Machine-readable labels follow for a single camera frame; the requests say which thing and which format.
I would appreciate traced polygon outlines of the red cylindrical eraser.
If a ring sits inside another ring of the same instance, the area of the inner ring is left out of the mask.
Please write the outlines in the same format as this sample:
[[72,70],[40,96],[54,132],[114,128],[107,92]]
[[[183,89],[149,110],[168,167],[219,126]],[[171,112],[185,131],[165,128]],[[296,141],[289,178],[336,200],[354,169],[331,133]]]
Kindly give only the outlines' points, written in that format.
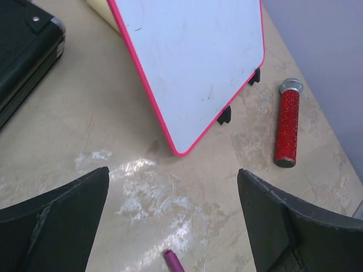
[[299,99],[303,84],[297,78],[281,83],[274,163],[281,168],[292,168],[297,160]]

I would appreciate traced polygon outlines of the whiteboard with pink frame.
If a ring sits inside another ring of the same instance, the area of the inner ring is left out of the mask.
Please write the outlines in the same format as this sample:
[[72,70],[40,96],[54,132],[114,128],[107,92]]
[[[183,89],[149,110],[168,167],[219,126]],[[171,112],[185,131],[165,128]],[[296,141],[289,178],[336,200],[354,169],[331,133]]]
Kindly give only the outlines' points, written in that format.
[[108,4],[173,153],[185,156],[263,64],[262,2]]

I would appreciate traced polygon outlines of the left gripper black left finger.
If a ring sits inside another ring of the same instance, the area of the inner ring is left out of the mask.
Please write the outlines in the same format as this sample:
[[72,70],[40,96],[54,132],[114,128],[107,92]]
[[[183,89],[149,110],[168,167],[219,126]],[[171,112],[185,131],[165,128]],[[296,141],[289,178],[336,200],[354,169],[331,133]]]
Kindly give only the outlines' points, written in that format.
[[85,271],[109,188],[97,168],[1,210],[1,271]]

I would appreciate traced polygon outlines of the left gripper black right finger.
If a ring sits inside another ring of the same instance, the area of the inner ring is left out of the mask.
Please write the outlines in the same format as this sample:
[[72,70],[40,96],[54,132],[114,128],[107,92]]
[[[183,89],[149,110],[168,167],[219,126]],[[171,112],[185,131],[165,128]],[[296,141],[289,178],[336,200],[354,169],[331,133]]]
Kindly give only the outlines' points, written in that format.
[[240,169],[257,271],[362,271],[362,221],[320,208]]

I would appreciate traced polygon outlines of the purple marker cap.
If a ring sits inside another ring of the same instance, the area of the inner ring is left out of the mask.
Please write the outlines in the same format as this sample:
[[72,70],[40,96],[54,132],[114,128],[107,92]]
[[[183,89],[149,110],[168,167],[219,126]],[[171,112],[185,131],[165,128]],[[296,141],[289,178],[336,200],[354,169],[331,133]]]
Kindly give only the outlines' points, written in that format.
[[163,257],[171,272],[185,272],[177,255],[171,249],[165,250]]

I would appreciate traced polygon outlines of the black hard case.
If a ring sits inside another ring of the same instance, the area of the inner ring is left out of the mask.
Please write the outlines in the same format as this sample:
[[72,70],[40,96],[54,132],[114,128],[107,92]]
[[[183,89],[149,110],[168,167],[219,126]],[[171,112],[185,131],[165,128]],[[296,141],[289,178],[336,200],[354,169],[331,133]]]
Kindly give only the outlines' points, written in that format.
[[1,1],[1,126],[60,59],[65,35],[63,22],[31,1]]

